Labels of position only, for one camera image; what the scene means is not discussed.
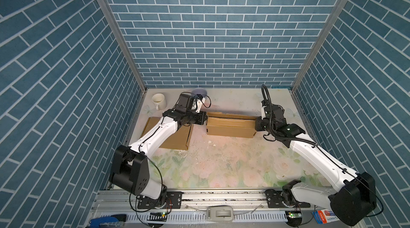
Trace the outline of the brown cardboard box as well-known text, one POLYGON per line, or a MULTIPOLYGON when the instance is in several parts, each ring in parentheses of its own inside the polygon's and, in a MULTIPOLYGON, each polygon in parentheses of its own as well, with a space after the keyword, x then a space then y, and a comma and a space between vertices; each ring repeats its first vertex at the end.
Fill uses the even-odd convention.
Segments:
MULTIPOLYGON (((147 134, 161 119, 158 117, 150 117, 144 127, 141 136, 147 134)), ((160 148, 171 150, 184 150, 187 151, 190 147, 191 136, 193 132, 193 126, 182 126, 174 134, 168 137, 160 148)))

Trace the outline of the brown cardboard sheet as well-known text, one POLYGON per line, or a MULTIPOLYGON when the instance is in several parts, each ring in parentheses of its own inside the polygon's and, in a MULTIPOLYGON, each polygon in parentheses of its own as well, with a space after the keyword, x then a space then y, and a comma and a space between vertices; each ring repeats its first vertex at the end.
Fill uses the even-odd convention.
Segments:
POLYGON ((208 112, 207 116, 208 135, 253 138, 257 133, 256 117, 221 112, 208 112))

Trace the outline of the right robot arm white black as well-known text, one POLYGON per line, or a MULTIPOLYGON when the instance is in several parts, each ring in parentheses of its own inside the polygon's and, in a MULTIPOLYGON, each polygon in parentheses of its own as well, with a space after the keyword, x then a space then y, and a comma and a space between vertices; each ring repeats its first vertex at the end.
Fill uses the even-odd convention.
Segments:
POLYGON ((263 100, 261 113, 261 117, 256 119, 255 129, 268 132, 276 141, 299 154, 331 185, 326 189, 292 180, 282 187, 284 205, 295 207, 299 203, 309 203, 329 209, 349 226, 355 226, 370 216, 378 199, 375 179, 370 174, 356 172, 314 142, 300 126, 288 124, 281 106, 263 100))

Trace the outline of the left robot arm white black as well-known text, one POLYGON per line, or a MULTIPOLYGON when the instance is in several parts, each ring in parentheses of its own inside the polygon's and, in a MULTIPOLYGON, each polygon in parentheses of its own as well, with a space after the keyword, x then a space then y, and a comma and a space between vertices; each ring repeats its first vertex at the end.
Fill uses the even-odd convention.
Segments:
POLYGON ((211 107, 206 90, 198 88, 180 94, 173 108, 163 112, 162 117, 144 136, 128 146, 120 145, 114 152, 109 181, 135 196, 142 196, 162 205, 167 187, 163 182, 150 178, 151 156, 171 135, 180 128, 198 124, 208 119, 202 108, 211 107))

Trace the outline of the lavender speckled ceramic cup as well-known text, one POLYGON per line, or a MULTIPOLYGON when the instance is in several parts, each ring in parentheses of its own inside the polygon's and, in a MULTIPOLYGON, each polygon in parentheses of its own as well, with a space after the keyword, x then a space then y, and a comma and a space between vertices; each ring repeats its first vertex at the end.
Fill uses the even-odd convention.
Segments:
POLYGON ((204 88, 195 88, 191 91, 192 94, 194 95, 200 95, 201 97, 206 97, 207 94, 207 90, 204 88))

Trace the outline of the white ceramic mug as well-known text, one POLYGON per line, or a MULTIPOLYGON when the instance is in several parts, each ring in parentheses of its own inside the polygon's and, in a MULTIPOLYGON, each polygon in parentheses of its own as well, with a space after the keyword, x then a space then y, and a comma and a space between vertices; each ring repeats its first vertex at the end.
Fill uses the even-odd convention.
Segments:
POLYGON ((154 94, 151 100, 157 111, 162 111, 167 107, 167 102, 166 102, 166 98, 164 94, 161 94, 161 93, 154 94))

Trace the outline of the small green circuit board right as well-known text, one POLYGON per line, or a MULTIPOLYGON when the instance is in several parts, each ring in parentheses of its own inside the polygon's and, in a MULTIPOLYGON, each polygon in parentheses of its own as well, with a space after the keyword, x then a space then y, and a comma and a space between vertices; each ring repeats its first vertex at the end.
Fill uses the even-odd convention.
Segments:
POLYGON ((287 212, 287 218, 288 219, 299 219, 299 218, 303 218, 303 215, 301 212, 287 212))

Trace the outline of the white red blue carton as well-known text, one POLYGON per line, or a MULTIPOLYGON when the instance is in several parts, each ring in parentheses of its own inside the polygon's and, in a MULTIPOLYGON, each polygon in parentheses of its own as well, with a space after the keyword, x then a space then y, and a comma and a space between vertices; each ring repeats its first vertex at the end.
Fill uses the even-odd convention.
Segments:
POLYGON ((312 215, 318 224, 328 224, 339 221, 340 219, 331 210, 315 210, 312 215))

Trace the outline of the blue tool at bottom left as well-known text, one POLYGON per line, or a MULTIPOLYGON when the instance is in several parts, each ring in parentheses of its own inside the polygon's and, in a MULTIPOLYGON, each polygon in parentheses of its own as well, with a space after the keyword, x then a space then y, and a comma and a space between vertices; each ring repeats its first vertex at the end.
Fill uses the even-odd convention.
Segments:
POLYGON ((91 219, 87 228, 118 228, 127 221, 127 214, 116 214, 91 219))

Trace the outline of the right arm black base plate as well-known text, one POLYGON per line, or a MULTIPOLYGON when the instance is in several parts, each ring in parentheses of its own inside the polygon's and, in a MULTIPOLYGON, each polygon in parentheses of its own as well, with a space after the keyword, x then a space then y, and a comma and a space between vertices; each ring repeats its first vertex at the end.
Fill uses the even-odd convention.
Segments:
POLYGON ((276 191, 274 189, 267 189, 264 191, 266 197, 266 203, 268 208, 310 208, 311 205, 306 202, 298 203, 285 203, 284 198, 282 197, 282 191, 276 191))

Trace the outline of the aluminium mounting rail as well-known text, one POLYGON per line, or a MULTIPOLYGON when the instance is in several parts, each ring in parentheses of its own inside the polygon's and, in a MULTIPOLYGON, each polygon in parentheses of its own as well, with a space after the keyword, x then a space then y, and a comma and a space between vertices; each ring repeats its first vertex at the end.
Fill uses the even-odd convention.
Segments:
MULTIPOLYGON (((268 208, 264 191, 267 188, 256 189, 169 189, 168 191, 182 191, 182 203, 180 209, 175 210, 194 210, 206 209, 210 206, 229 205, 234 210, 308 210, 313 209, 313 204, 310 203, 310 208, 268 208)), ((133 212, 136 208, 139 211, 146 209, 138 209, 139 196, 130 195, 125 190, 103 190, 99 191, 97 198, 91 209, 91 214, 96 216, 98 213, 105 212, 133 212)))

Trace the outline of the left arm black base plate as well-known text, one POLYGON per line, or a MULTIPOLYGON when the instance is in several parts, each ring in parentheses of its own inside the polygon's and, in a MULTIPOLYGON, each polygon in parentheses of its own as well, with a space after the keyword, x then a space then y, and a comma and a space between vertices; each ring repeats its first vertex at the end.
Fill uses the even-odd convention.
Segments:
POLYGON ((138 199, 138 209, 165 209, 167 204, 168 208, 180 209, 182 203, 182 191, 167 191, 166 194, 162 194, 159 199, 152 199, 146 196, 142 196, 138 199))

